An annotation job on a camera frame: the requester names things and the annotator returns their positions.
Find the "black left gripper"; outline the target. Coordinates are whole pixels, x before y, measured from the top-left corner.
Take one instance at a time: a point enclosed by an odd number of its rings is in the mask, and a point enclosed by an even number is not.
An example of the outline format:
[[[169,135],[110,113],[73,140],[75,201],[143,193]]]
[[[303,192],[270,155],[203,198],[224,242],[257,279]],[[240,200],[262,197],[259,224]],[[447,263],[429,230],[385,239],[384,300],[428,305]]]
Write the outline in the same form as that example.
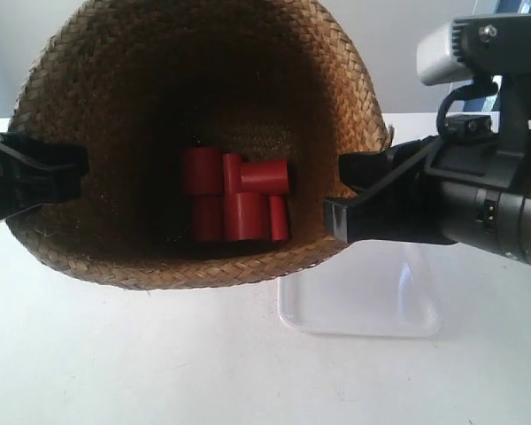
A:
[[[88,172],[83,146],[0,133],[0,221],[39,205],[78,198]]]

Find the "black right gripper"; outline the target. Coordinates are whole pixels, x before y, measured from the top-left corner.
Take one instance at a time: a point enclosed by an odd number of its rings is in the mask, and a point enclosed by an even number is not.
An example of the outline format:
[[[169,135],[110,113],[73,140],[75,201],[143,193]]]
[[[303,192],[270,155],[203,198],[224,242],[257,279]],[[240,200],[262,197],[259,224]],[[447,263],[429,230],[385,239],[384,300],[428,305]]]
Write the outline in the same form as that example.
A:
[[[448,128],[453,103],[493,93],[500,101],[497,132],[471,138]],[[326,232],[348,244],[463,243],[531,266],[531,74],[505,75],[500,84],[477,79],[453,90],[439,107],[436,127],[441,140],[425,172],[437,192],[438,218],[416,179],[370,189],[434,141],[428,136],[380,152],[340,155],[340,181],[358,196],[324,201]]]

